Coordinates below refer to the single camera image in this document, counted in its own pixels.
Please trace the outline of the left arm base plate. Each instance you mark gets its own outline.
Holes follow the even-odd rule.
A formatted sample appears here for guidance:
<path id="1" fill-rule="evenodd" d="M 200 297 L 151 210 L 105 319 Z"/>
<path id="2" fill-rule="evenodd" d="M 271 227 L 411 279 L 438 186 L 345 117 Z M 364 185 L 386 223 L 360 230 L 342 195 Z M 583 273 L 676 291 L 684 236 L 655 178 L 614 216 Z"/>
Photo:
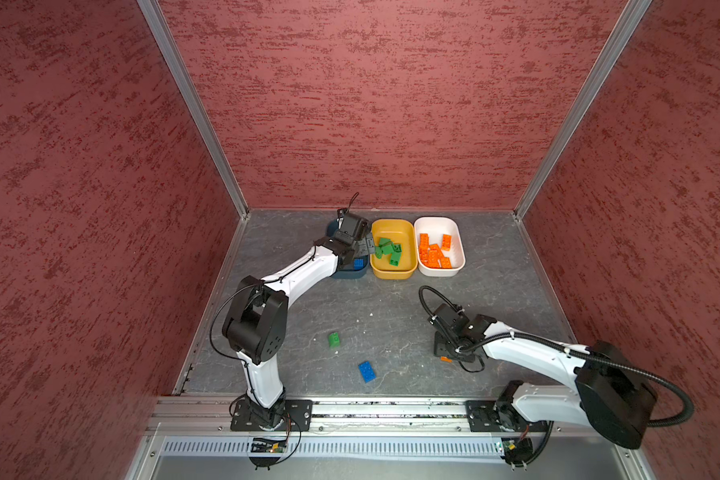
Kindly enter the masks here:
<path id="1" fill-rule="evenodd" d="M 233 432 L 296 432 L 310 429 L 314 402 L 311 400 L 280 399 L 271 408 L 264 408 L 245 397 L 231 410 L 230 430 Z"/>

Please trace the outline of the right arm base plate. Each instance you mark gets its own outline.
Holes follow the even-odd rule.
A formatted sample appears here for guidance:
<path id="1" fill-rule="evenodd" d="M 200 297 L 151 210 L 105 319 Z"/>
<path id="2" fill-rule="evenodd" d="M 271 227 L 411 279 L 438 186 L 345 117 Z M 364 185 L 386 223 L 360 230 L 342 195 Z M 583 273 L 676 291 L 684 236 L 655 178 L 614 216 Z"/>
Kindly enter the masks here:
<path id="1" fill-rule="evenodd" d="M 515 432 L 517 422 L 503 402 L 468 400 L 464 404 L 469 429 L 473 433 Z"/>

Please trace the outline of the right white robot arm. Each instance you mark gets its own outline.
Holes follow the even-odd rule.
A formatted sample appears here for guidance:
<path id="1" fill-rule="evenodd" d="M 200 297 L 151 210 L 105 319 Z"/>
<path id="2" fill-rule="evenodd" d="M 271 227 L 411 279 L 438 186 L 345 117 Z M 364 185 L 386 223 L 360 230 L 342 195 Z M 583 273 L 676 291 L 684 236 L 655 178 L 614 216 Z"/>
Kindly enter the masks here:
<path id="1" fill-rule="evenodd" d="M 452 360 L 472 362 L 483 352 L 555 381 L 510 381 L 492 411 L 476 416 L 480 422 L 514 432 L 540 422 L 576 424 L 623 448 L 641 446 L 657 393 L 644 377 L 615 366 L 626 359 L 614 346 L 549 340 L 485 315 L 469 318 L 447 304 L 430 313 L 429 322 L 437 346 Z"/>

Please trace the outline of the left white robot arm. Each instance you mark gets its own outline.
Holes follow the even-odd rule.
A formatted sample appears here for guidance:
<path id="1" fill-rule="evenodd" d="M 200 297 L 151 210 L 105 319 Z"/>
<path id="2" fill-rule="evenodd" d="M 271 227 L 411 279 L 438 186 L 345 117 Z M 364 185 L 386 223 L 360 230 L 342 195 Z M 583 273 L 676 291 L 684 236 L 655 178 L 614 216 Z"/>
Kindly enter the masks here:
<path id="1" fill-rule="evenodd" d="M 283 269 L 241 280 L 224 316 L 222 335 L 242 363 L 251 413 L 273 429 L 285 416 L 285 387 L 277 354 L 284 343 L 290 306 L 303 294 L 355 259 L 370 253 L 371 222 L 338 212 L 336 230 L 313 242 L 307 253 Z"/>

